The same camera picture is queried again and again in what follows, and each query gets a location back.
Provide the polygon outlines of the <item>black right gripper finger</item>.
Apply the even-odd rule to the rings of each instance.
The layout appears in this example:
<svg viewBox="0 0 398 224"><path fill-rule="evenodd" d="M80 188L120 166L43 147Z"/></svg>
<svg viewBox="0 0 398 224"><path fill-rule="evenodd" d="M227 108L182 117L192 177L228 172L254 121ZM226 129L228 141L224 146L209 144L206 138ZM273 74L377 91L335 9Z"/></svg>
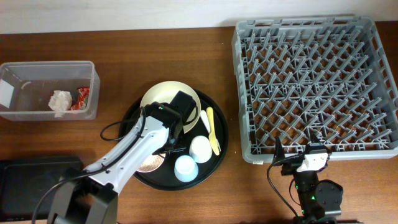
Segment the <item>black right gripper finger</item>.
<svg viewBox="0 0 398 224"><path fill-rule="evenodd" d="M324 153L326 147L320 142L314 133L310 133L310 143L307 145L308 153Z"/></svg>
<svg viewBox="0 0 398 224"><path fill-rule="evenodd" d="M282 143L280 141L280 138L276 137L275 138L275 151L274 151L273 163L275 164L284 159L285 159L285 152L282 147Z"/></svg>

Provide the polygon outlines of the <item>pink small bowl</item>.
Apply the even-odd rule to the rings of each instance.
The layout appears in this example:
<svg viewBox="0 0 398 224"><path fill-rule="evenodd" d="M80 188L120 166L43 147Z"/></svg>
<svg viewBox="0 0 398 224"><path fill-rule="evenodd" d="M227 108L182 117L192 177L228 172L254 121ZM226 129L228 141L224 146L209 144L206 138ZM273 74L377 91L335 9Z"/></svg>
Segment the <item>pink small bowl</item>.
<svg viewBox="0 0 398 224"><path fill-rule="evenodd" d="M166 155L150 155L137 169L138 172L147 173L158 169L164 162Z"/></svg>

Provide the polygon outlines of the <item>red snack wrapper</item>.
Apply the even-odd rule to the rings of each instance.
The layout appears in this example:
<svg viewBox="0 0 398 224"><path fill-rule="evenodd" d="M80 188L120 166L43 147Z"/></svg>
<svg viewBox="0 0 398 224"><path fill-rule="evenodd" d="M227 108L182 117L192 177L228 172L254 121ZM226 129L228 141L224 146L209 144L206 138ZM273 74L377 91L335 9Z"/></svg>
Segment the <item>red snack wrapper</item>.
<svg viewBox="0 0 398 224"><path fill-rule="evenodd" d="M90 88L89 87L80 87L77 91L72 94L72 106L71 110L83 110L86 108L88 104L88 97L90 95Z"/></svg>

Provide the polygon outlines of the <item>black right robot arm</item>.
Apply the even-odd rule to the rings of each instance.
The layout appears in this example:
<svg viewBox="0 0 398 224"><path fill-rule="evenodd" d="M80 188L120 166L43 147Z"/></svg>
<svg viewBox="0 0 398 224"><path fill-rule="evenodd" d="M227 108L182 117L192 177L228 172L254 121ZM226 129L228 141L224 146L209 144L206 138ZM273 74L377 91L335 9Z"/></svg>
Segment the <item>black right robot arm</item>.
<svg viewBox="0 0 398 224"><path fill-rule="evenodd" d="M327 168L332 151L315 134L303 152L282 163L282 175L291 175L298 194L301 216L294 223L336 223L341 215L343 188L334 181L320 180L318 173Z"/></svg>

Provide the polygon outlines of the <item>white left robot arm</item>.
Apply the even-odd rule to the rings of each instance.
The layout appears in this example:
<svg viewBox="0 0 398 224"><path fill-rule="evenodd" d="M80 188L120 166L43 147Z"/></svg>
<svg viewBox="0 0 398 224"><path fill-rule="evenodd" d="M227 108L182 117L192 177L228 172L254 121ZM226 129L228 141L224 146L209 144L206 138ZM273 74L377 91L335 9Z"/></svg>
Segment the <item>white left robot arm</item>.
<svg viewBox="0 0 398 224"><path fill-rule="evenodd" d="M183 104L187 113L175 109L171 100L159 100L145 106L132 105L122 121L127 134L112 150L92 163L83 172L68 169L62 180L49 189L54 194L48 215L49 223L116 223L119 194L132 176L140 177L138 168L153 153L166 155L155 175L161 183L145 181L158 190L179 191L192 188L214 173L223 160L229 144L229 130L218 105L204 93L179 90L172 98L189 96ZM201 106L209 106L215 115L215 134L221 154L211 156L208 162L193 166L193 173L182 180L175 175L175 163L190 159L188 149L193 138L207 136L200 120Z"/></svg>

